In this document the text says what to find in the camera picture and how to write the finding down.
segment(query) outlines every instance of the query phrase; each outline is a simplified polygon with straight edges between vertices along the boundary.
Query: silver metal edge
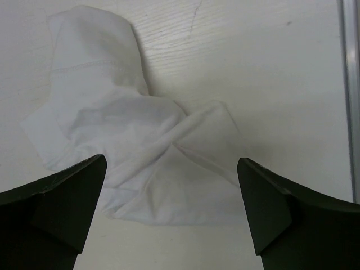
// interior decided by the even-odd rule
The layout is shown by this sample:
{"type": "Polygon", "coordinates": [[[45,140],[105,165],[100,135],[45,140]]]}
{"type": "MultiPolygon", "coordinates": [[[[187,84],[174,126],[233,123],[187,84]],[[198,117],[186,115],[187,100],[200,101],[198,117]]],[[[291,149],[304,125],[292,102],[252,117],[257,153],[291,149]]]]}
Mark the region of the silver metal edge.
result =
{"type": "Polygon", "coordinates": [[[338,0],[353,199],[360,203],[360,74],[357,0],[338,0]]]}

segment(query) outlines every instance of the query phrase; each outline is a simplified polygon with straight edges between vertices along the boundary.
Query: white wooden surface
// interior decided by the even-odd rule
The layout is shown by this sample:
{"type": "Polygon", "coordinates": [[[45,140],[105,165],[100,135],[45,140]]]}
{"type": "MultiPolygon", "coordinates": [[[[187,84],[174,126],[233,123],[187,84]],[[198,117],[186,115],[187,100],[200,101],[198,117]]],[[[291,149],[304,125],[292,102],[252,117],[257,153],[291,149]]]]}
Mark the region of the white wooden surface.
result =
{"type": "MultiPolygon", "coordinates": [[[[189,113],[225,101],[251,158],[352,200],[336,0],[0,1],[0,191],[50,174],[19,121],[50,91],[47,16],[76,5],[132,23],[153,95],[189,113]]],[[[262,265],[246,225],[152,228],[96,213],[75,269],[145,268],[262,265]]]]}

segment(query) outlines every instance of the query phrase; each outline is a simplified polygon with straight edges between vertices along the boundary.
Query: white cloth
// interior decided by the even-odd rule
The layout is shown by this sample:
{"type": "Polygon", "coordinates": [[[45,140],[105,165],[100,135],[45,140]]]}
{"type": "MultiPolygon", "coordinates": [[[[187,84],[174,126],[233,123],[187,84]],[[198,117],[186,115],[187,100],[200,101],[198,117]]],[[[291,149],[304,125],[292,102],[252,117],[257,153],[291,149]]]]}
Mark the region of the white cloth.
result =
{"type": "Polygon", "coordinates": [[[246,220],[236,165],[245,155],[223,104],[186,116],[149,96],[129,23],[76,7],[49,21],[51,96],[21,126],[50,170],[95,154],[108,169],[99,204],[110,218],[153,225],[246,220]]]}

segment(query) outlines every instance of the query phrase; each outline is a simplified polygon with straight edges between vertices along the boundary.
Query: black object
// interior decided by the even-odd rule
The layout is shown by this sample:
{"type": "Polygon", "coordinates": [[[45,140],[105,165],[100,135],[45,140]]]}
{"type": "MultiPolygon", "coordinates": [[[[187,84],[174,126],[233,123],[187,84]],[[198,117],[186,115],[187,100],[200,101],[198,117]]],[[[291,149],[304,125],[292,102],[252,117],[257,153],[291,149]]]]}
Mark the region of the black object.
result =
{"type": "Polygon", "coordinates": [[[247,158],[237,171],[265,270],[360,269],[360,205],[313,191],[247,158]]]}
{"type": "Polygon", "coordinates": [[[0,269],[70,270],[106,172],[103,155],[0,193],[0,269]]]}

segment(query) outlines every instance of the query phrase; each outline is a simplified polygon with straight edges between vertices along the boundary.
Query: crumpled cloth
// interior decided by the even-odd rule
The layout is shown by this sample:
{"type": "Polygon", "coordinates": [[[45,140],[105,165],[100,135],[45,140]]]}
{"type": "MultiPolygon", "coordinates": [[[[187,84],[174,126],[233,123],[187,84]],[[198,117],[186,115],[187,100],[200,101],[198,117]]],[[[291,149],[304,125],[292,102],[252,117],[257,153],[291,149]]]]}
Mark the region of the crumpled cloth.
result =
{"type": "Polygon", "coordinates": [[[246,220],[236,165],[246,155],[224,104],[187,116],[149,95],[124,18],[75,7],[49,20],[54,54],[48,102],[22,123],[49,170],[104,154],[99,206],[151,225],[246,220]]]}

